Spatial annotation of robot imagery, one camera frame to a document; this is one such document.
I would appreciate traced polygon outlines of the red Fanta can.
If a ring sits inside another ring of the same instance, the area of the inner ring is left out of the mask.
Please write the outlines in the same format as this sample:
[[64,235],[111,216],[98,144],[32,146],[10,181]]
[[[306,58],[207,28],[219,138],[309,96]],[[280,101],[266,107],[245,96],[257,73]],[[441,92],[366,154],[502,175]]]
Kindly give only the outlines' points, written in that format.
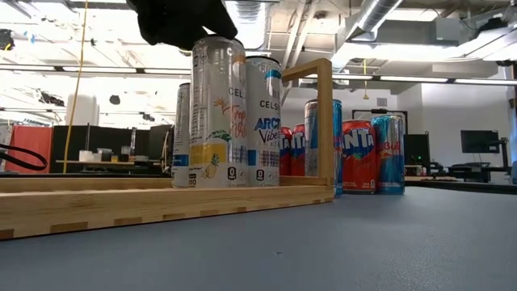
[[289,127],[282,126],[280,129],[280,174],[291,174],[291,144],[292,131]]
[[343,191],[373,194],[376,190],[376,139],[369,120],[343,121]]
[[305,176],[305,125],[296,124],[292,131],[291,175]]

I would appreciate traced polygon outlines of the wooden slatted shelf rack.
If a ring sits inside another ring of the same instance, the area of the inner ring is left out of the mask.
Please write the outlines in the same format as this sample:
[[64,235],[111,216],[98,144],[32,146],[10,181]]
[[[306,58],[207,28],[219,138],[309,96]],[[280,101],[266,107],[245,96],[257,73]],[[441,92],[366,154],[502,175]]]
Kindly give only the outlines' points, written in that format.
[[173,188],[153,178],[0,179],[0,241],[195,217],[315,205],[333,200],[331,63],[320,58],[284,71],[317,78],[317,176],[283,176],[269,188]]

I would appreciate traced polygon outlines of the black partition panel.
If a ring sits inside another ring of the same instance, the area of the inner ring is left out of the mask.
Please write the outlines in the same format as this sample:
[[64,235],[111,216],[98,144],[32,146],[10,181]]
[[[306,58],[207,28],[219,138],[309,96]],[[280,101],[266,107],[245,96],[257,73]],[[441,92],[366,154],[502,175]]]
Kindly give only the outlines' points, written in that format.
[[[49,172],[60,174],[63,171],[65,153],[65,142],[67,138],[67,126],[55,126],[53,128],[53,140],[51,158],[49,160]],[[131,129],[105,128],[98,126],[79,125],[72,128],[69,151],[68,151],[68,173],[79,172],[111,172],[136,174],[156,174],[158,169],[152,166],[84,166],[75,164],[73,161],[79,160],[81,150],[89,150],[97,153],[98,148],[112,150],[114,155],[120,156],[123,146],[130,146],[132,141]]]

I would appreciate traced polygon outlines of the orange partition panel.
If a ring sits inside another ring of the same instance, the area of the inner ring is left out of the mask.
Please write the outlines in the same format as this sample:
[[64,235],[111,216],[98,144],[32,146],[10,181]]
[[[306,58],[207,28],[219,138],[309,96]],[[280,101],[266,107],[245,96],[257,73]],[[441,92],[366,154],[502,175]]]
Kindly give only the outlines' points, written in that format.
[[[53,129],[51,127],[14,125],[11,130],[10,146],[31,150],[42,155],[50,162]],[[48,174],[50,165],[44,170],[34,171],[24,169],[12,162],[5,162],[5,171],[15,171],[23,174]]]

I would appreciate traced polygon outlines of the silver ventilation duct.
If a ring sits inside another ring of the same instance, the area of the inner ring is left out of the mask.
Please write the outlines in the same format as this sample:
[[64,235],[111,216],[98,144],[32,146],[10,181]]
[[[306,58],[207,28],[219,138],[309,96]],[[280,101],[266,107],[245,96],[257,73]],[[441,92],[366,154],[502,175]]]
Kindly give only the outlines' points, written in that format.
[[403,1],[363,0],[359,11],[341,22],[331,58],[334,73],[341,73],[350,60],[365,58],[375,48],[380,26]]

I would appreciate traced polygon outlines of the black ceiling device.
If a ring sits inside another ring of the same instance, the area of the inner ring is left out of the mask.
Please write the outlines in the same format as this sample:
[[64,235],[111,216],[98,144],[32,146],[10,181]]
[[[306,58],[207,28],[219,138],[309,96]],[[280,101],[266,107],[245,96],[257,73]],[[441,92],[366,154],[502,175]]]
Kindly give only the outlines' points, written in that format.
[[10,51],[15,47],[12,30],[0,28],[0,51]]

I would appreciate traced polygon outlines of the black cabinet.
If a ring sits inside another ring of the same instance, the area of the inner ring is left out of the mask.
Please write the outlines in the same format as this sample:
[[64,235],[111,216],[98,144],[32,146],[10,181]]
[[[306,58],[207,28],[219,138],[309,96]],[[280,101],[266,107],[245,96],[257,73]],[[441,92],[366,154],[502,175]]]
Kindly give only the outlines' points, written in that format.
[[406,134],[404,136],[406,166],[423,166],[426,173],[431,171],[431,154],[428,134]]

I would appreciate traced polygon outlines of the black office desk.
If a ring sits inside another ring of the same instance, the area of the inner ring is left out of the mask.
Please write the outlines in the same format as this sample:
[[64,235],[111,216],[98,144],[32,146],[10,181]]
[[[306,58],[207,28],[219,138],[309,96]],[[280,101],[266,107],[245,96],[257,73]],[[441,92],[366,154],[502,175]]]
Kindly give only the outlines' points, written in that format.
[[509,167],[493,167],[487,162],[470,162],[450,166],[447,173],[449,176],[462,179],[465,182],[489,183],[492,180],[492,173],[509,175],[511,169]]

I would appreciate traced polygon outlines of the blue silver Red Bull can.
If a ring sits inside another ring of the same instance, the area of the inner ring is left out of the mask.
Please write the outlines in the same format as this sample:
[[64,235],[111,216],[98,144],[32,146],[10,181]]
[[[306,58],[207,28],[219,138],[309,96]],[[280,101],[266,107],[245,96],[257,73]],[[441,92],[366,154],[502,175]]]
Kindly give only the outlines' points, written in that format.
[[[317,100],[311,99],[305,104],[305,174],[317,175]],[[334,196],[343,194],[343,134],[342,102],[333,100],[333,134],[334,134]]]
[[403,195],[405,192],[405,125],[401,116],[371,118],[376,139],[376,192]]

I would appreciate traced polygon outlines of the white Celsius Tropical Vibe can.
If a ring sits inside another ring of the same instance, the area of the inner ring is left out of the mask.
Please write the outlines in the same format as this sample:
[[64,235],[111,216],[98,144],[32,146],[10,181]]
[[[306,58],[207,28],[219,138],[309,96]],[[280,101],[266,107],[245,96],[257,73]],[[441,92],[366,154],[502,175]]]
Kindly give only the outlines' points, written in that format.
[[190,188],[248,184],[246,54],[238,40],[207,36],[192,50]]

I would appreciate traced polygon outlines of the white Celsius Arctic Vibe can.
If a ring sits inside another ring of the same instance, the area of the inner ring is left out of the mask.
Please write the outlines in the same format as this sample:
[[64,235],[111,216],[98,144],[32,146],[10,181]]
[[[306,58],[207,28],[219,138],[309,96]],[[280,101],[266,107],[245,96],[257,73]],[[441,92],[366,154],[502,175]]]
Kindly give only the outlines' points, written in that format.
[[282,73],[269,57],[246,59],[249,181],[252,187],[280,184],[280,93]]
[[190,83],[179,86],[174,124],[171,177],[175,188],[188,186],[190,138]]

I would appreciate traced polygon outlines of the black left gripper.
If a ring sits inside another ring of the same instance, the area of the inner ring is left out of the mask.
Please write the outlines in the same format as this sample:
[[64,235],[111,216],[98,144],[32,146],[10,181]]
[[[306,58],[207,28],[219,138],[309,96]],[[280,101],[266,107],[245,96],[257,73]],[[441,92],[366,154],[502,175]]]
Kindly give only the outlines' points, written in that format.
[[151,45],[169,44],[191,50],[208,36],[233,40],[237,28],[221,0],[127,0],[137,13],[142,38]]

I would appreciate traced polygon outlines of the white round column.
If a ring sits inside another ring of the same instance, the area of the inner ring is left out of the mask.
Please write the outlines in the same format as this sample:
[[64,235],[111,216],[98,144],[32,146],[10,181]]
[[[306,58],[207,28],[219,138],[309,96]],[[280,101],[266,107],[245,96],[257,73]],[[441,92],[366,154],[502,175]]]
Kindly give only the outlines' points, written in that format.
[[66,103],[65,124],[70,124],[70,117],[74,120],[72,125],[99,125],[100,106],[95,95],[80,94],[74,103],[74,93],[69,94]]

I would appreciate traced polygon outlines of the black computer monitor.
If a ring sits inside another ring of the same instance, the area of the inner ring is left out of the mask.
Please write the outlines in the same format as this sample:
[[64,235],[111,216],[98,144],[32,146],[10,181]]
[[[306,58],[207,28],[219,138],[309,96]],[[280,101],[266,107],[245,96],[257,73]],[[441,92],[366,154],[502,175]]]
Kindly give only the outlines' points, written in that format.
[[497,130],[461,130],[461,150],[464,154],[498,154]]

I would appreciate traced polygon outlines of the blue panel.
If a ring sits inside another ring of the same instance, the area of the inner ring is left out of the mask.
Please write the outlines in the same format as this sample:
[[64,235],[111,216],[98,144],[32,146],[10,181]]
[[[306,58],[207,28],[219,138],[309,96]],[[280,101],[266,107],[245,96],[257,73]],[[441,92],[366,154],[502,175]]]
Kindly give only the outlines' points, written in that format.
[[511,183],[517,185],[517,108],[510,110]]

